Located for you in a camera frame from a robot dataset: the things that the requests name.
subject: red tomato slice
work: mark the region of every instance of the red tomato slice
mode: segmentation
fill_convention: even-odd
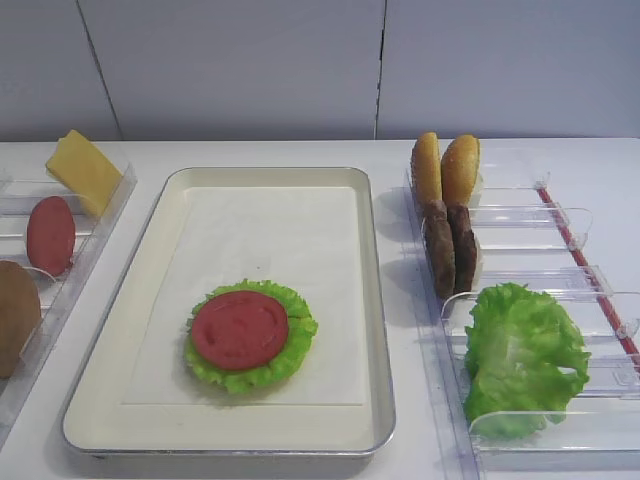
[[[27,225],[27,256],[31,265],[57,277],[71,267],[76,225],[62,197],[38,202]]]
[[[196,351],[223,370],[267,364],[289,336],[287,312],[258,292],[230,292],[209,300],[191,326]]]

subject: white tray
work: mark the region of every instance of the white tray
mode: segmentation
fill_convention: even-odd
[[[319,324],[302,368],[231,397],[182,345],[220,285],[272,280]],[[367,176],[349,168],[191,168],[167,181],[63,419],[92,454],[368,455],[395,409]]]

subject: tray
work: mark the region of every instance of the tray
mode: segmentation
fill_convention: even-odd
[[[549,175],[532,175],[521,159],[514,173],[510,155],[485,149],[481,166],[485,183],[479,206],[470,209],[472,227],[482,247],[482,269],[471,292],[446,302],[436,298],[430,262],[422,237],[419,207],[405,172],[405,199],[413,232],[407,245],[421,269],[426,304],[418,305],[425,367],[430,371],[432,408],[443,450],[447,478],[490,478],[494,470],[607,469],[637,467],[640,454],[640,355],[638,311],[640,294],[611,291],[597,266],[589,265],[581,249],[588,241],[591,214],[555,203],[546,183]],[[497,172],[509,171],[503,178]],[[496,412],[469,425],[462,410],[469,389],[464,368],[469,313],[477,293],[504,282],[546,291],[567,310],[581,329],[591,380],[573,399],[561,423],[522,440],[499,441],[483,432],[507,417],[558,412]]]
[[[50,152],[43,149],[41,161],[27,159],[37,160],[34,163],[38,172],[28,179],[18,177],[8,168],[0,171],[0,259],[17,262],[32,274],[42,308],[41,323],[25,344],[18,367],[9,379],[0,380],[0,448],[136,184],[133,167],[124,152],[116,145],[101,146],[103,153],[122,172],[123,177],[102,217],[96,219],[82,210],[78,196],[47,176],[45,163],[54,148]],[[7,158],[6,165],[25,161],[18,148],[14,156]],[[32,209],[40,200],[51,195],[65,199],[76,224],[73,267],[57,278],[31,267],[25,244],[26,227]]]
[[[319,324],[302,368],[229,396],[184,366],[185,322],[220,285],[272,280]],[[167,181],[62,421],[94,455],[352,455],[395,409],[367,176],[350,168],[190,168]]]

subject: top bun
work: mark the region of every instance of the top bun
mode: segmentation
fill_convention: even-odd
[[[420,205],[442,200],[440,148],[434,132],[423,133],[411,152],[411,178]]]
[[[478,177],[480,142],[470,134],[449,144],[442,157],[442,199],[447,206],[468,206]]]

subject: red stripe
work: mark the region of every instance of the red stripe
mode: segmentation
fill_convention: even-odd
[[[551,200],[551,196],[549,195],[549,192],[545,187],[538,188],[537,191],[540,199],[544,203],[553,203],[553,200]],[[564,223],[556,222],[556,224],[565,244],[567,246],[572,245],[574,243],[574,239],[571,235],[571,231],[567,228],[566,225],[564,225]],[[573,256],[573,259],[575,260],[577,265],[581,267],[589,266],[589,262],[587,262],[587,259],[584,257],[584,254],[579,248],[572,249],[571,255]],[[596,288],[602,288],[602,285],[595,277],[591,277],[591,284]],[[614,332],[618,332],[622,327],[622,321],[620,320],[620,317],[618,316],[616,309],[614,308],[609,298],[605,295],[598,295],[598,303],[600,304],[602,312],[607,317],[611,328],[613,328]],[[622,345],[624,351],[628,355],[631,355],[631,360],[635,364],[635,369],[638,373],[640,373],[640,355],[638,355],[639,352],[635,343],[633,343],[633,340],[629,337],[620,338],[617,335],[616,337],[618,338],[618,341],[620,342],[620,345]]]

